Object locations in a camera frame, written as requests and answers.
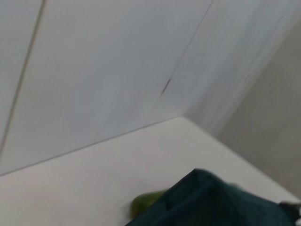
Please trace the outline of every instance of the green cloth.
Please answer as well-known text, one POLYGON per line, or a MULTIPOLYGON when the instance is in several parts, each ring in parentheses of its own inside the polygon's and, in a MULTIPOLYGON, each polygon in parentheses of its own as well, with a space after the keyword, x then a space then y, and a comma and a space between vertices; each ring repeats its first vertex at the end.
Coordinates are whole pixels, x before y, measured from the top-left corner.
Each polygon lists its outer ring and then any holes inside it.
POLYGON ((195 169, 127 226, 294 226, 268 200, 195 169))

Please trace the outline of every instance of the white floor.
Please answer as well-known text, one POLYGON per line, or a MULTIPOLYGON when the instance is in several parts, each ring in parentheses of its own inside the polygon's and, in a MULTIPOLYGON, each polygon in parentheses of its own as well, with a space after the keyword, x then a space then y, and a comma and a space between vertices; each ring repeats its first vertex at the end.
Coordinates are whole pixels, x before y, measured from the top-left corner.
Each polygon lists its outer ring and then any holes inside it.
POLYGON ((137 195, 194 168, 274 200, 297 198, 184 118, 0 177, 1 226, 122 226, 137 195))

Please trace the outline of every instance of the green object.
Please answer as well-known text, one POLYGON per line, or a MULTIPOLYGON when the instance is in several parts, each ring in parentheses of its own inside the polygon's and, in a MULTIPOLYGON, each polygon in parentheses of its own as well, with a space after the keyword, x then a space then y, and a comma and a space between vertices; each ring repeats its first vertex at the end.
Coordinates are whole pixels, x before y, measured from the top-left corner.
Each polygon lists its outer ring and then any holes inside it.
POLYGON ((294 226, 278 204, 200 169, 193 170, 151 203, 127 226, 294 226))
POLYGON ((154 204, 166 190, 141 194, 134 198, 131 203, 131 218, 136 218, 143 212, 145 212, 152 204, 154 204))

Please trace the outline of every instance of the lime green object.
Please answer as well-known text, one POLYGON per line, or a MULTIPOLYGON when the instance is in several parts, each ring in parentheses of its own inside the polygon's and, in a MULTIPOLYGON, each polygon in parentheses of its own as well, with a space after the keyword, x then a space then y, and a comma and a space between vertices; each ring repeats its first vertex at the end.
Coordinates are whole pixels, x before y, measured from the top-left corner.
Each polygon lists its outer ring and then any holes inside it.
POLYGON ((154 204, 165 192, 161 190, 157 192, 145 193, 137 196, 131 203, 131 217, 136 218, 145 212, 152 204, 154 204))

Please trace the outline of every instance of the white wall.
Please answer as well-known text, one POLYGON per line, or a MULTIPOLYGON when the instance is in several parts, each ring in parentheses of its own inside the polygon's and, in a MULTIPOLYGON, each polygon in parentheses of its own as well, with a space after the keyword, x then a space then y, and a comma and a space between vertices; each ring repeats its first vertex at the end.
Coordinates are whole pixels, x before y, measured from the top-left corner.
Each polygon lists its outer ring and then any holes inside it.
POLYGON ((185 113, 208 128, 298 3, 47 1, 0 174, 185 113))
POLYGON ((218 138, 301 196, 301 20, 218 138))
POLYGON ((41 0, 0 0, 0 142, 41 7, 41 0))
POLYGON ((0 173, 152 123, 210 2, 47 1, 0 173))

